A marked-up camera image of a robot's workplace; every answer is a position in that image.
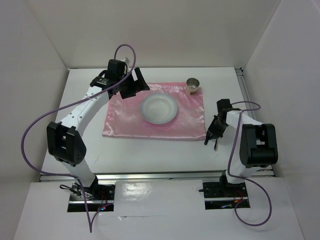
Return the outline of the pink rose satin cloth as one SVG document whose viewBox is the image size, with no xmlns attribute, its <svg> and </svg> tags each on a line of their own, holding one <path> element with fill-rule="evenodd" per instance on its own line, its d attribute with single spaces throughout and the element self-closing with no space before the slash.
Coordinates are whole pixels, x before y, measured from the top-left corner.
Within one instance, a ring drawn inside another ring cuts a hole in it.
<svg viewBox="0 0 320 240">
<path fill-rule="evenodd" d="M 206 136 L 202 90 L 195 95 L 186 92 L 184 82 L 149 83 L 150 89 L 123 99 L 120 94 L 108 103 L 103 137 L 196 141 Z M 152 94 L 166 94 L 177 103 L 177 113 L 169 122 L 154 124 L 144 119 L 143 100 Z"/>
</svg>

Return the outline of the white round plate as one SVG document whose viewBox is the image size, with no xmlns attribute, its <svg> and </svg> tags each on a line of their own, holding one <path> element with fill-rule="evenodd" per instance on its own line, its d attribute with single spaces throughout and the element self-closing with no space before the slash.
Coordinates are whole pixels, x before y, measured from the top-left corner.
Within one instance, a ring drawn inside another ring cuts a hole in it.
<svg viewBox="0 0 320 240">
<path fill-rule="evenodd" d="M 140 104 L 140 113 L 151 124 L 162 125 L 172 121 L 178 112 L 174 98 L 164 93 L 153 93 L 144 98 Z"/>
</svg>

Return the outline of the small metal cup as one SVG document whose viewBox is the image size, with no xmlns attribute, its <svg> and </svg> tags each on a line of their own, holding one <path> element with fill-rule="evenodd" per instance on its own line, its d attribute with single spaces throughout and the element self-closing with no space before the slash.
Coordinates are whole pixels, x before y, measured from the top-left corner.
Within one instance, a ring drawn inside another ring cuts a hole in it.
<svg viewBox="0 0 320 240">
<path fill-rule="evenodd" d="M 196 95 L 198 92 L 198 88 L 200 86 L 200 82 L 196 78 L 188 78 L 186 80 L 186 88 L 185 91 L 188 95 L 193 96 Z"/>
</svg>

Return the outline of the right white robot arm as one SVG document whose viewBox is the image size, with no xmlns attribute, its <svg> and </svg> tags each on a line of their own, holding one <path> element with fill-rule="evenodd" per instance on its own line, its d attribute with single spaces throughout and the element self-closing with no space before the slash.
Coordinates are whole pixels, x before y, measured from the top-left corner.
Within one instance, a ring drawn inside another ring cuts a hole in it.
<svg viewBox="0 0 320 240">
<path fill-rule="evenodd" d="M 227 127 L 236 129 L 231 155 L 239 142 L 239 159 L 230 158 L 220 178 L 217 190 L 204 189 L 205 192 L 219 193 L 223 197 L 235 197 L 245 186 L 245 180 L 253 173 L 278 162 L 276 128 L 271 123 L 262 123 L 245 114 L 245 109 L 235 108 L 231 101 L 220 99 L 216 103 L 217 115 L 214 116 L 204 144 L 214 140 L 214 150 L 218 150 L 218 139 L 223 137 Z"/>
</svg>

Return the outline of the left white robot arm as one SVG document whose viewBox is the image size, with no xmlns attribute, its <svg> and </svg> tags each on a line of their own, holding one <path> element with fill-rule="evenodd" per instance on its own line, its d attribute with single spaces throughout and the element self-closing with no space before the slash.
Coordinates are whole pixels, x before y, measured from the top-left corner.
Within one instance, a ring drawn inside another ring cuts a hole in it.
<svg viewBox="0 0 320 240">
<path fill-rule="evenodd" d="M 85 156 L 87 148 L 82 139 L 83 133 L 96 113 L 108 101 L 120 94 L 123 99 L 136 96 L 138 92 L 148 91 L 141 70 L 136 67 L 132 74 L 125 75 L 128 65 L 122 60 L 111 59 L 106 70 L 96 76 L 89 85 L 83 102 L 60 122 L 50 122 L 46 128 L 48 152 L 61 162 L 70 175 L 75 177 L 75 188 L 88 200 L 106 197 L 112 200 L 115 188 L 102 185 L 90 170 Z"/>
</svg>

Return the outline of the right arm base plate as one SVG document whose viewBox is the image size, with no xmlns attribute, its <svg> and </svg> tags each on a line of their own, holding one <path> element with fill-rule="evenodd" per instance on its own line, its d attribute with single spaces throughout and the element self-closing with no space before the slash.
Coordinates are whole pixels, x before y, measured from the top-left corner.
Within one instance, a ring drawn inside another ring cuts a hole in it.
<svg viewBox="0 0 320 240">
<path fill-rule="evenodd" d="M 245 183 L 230 184 L 207 181 L 202 183 L 202 189 L 199 190 L 204 196 L 204 205 L 206 210 L 226 210 L 238 208 L 250 208 L 250 201 Z"/>
</svg>

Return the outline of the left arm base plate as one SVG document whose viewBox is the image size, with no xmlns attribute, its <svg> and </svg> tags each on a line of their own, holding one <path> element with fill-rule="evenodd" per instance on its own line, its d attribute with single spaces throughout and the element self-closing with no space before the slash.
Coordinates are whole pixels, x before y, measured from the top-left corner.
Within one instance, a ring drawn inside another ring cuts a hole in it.
<svg viewBox="0 0 320 240">
<path fill-rule="evenodd" d="M 68 213 L 80 213 L 85 212 L 84 194 L 81 187 L 77 183 L 73 183 L 71 186 L 61 184 L 59 186 L 61 190 L 70 192 L 68 202 Z M 87 201 L 87 208 L 89 212 L 96 212 L 100 209 L 101 212 L 113 212 L 114 211 L 114 199 L 115 199 L 115 184 L 99 185 L 97 192 L 91 194 L 85 192 Z"/>
</svg>

